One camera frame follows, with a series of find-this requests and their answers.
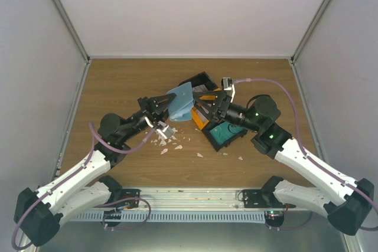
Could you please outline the blue leather card holder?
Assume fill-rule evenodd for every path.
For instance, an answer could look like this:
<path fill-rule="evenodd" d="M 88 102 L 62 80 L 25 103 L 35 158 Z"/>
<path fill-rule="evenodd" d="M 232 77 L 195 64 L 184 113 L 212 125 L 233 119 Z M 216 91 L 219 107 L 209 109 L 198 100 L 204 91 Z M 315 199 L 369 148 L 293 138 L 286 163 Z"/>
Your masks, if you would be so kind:
<path fill-rule="evenodd" d="M 172 122 L 184 122 L 192 119 L 192 108 L 194 107 L 193 87 L 191 82 L 184 83 L 167 94 L 175 94 L 176 97 L 168 106 L 169 119 Z"/>

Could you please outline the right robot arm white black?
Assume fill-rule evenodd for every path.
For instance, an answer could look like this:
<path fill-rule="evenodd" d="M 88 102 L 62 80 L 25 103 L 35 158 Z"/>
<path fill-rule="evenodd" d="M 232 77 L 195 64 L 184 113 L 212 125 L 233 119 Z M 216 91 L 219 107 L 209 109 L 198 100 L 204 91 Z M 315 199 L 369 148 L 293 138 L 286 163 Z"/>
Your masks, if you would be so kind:
<path fill-rule="evenodd" d="M 275 101 L 267 94 L 252 97 L 247 107 L 232 103 L 225 91 L 195 92 L 194 105 L 209 121 L 227 122 L 255 133 L 251 142 L 263 155 L 278 161 L 312 183 L 303 187 L 272 176 L 261 187 L 261 198 L 269 208 L 294 205 L 325 217 L 343 234 L 361 230 L 374 198 L 374 185 L 342 174 L 301 148 L 298 139 L 275 121 L 280 116 Z"/>

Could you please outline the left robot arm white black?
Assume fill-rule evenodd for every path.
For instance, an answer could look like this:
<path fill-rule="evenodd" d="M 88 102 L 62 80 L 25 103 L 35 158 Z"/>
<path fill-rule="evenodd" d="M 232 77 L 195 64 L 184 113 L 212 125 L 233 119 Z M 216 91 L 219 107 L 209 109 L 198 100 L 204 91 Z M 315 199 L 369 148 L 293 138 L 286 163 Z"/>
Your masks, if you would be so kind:
<path fill-rule="evenodd" d="M 66 173 L 36 190 L 25 188 L 18 194 L 15 207 L 15 230 L 11 245 L 16 251 L 30 246 L 40 247 L 50 241 L 60 227 L 71 217 L 91 207 L 115 207 L 120 204 L 122 193 L 116 189 L 112 178 L 86 185 L 108 172 L 134 153 L 157 132 L 166 137 L 172 133 L 167 125 L 168 107 L 174 93 L 138 99 L 139 111 L 129 118 L 108 113 L 100 121 L 98 130 L 89 125 L 92 133 L 90 152 Z M 126 141 L 139 133 L 147 134 L 142 144 L 134 148 Z"/>

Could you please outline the red dot card stack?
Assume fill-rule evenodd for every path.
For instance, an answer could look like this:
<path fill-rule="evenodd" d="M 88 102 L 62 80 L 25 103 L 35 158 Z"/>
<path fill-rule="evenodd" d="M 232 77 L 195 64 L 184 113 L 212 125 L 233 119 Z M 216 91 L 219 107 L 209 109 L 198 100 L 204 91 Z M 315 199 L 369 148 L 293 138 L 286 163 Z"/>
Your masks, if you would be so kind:
<path fill-rule="evenodd" d="M 202 92 L 207 92 L 207 91 L 208 89 L 204 84 L 193 87 L 193 92 L 196 92 L 196 93 L 202 93 Z"/>

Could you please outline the black bin with red cards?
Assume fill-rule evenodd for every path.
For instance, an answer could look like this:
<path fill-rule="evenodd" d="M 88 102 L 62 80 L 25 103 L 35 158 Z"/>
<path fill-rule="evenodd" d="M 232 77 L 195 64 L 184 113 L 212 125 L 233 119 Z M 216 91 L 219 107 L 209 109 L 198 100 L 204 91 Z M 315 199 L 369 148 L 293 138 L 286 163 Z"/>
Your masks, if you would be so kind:
<path fill-rule="evenodd" d="M 218 88 L 218 85 L 210 78 L 210 76 L 205 71 L 182 81 L 179 84 L 179 86 L 188 82 L 191 83 L 192 88 L 204 86 L 204 91 L 214 91 Z"/>

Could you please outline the black bin with green cards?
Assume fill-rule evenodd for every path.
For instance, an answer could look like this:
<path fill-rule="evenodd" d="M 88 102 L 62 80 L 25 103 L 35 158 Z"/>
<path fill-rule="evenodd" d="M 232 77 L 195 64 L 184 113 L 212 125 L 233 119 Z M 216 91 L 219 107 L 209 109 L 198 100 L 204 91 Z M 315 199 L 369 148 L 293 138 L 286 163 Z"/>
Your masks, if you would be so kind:
<path fill-rule="evenodd" d="M 247 134 L 246 129 L 232 126 L 228 122 L 209 122 L 201 131 L 216 152 L 228 147 L 236 139 L 242 138 Z"/>

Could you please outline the orange plastic bin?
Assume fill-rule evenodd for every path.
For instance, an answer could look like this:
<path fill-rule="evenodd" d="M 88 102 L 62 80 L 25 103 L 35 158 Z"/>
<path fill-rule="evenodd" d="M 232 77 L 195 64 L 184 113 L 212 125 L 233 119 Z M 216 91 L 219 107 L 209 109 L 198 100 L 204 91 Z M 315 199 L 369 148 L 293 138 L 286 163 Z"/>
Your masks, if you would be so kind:
<path fill-rule="evenodd" d="M 195 106 L 192 108 L 191 113 L 193 121 L 200 130 L 202 130 L 209 123 L 209 120 Z"/>

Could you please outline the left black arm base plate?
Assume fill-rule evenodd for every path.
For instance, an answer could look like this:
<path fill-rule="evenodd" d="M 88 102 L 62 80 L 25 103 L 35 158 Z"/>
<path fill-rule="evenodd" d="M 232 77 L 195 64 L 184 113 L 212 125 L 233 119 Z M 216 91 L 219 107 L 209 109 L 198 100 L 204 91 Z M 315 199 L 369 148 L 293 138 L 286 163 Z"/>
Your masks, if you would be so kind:
<path fill-rule="evenodd" d="M 115 199 L 110 199 L 107 203 L 103 205 L 98 205 L 96 208 L 123 208 L 132 209 L 139 207 L 139 197 L 141 195 L 140 189 L 123 189 L 121 190 L 120 197 L 116 201 Z"/>

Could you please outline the aluminium front rail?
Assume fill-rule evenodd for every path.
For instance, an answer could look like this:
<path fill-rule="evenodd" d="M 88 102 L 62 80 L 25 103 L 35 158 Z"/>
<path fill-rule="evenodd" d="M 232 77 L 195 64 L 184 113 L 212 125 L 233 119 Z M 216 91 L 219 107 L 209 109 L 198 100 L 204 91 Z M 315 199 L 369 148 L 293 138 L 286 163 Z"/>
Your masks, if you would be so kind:
<path fill-rule="evenodd" d="M 281 181 L 272 189 L 262 189 L 271 192 L 285 205 L 291 208 L 305 210 L 321 210 L 325 204 L 341 205 L 352 194 L 352 190 L 346 186 L 333 182 L 327 190 L 307 188 Z M 237 199 L 237 194 L 242 189 L 233 188 L 141 188 L 139 207 L 146 209 L 143 203 L 155 210 L 256 210 L 265 208 L 244 208 L 243 203 Z M 49 204 L 50 210 L 96 208 L 107 203 L 110 199 L 116 201 L 120 197 L 121 190 L 110 189 L 109 186 L 97 182 L 94 185 L 82 188 L 77 192 L 66 193 L 64 190 L 55 190 L 43 198 L 43 202 Z"/>

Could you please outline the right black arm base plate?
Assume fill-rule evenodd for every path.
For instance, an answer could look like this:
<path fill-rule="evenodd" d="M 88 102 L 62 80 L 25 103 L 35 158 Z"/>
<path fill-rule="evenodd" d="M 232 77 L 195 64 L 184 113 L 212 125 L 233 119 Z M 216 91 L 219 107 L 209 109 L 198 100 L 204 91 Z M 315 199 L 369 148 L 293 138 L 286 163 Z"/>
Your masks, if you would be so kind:
<path fill-rule="evenodd" d="M 237 199 L 243 203 L 244 208 L 286 208 L 273 193 L 261 189 L 243 189 L 237 194 Z"/>

